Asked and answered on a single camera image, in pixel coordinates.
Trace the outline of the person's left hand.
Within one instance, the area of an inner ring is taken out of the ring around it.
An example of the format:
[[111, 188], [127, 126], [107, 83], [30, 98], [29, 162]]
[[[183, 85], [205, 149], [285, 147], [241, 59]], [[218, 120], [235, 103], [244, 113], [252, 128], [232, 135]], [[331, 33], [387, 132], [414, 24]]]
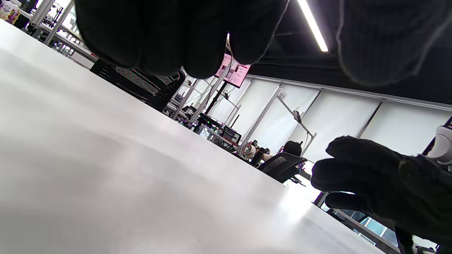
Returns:
[[[451, 22], [450, 0], [339, 0], [339, 63], [360, 85], [416, 74]], [[84, 43], [100, 59], [169, 76], [207, 78], [226, 44], [240, 64], [266, 53], [289, 0], [76, 0]]]

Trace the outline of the person's right hand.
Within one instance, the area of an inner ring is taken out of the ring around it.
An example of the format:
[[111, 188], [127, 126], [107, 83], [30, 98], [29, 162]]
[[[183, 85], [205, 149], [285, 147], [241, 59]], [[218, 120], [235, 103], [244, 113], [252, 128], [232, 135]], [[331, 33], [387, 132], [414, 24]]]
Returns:
[[311, 184], [326, 204], [393, 223], [409, 235], [451, 247], [451, 172], [423, 155], [399, 154], [351, 136], [329, 143]]

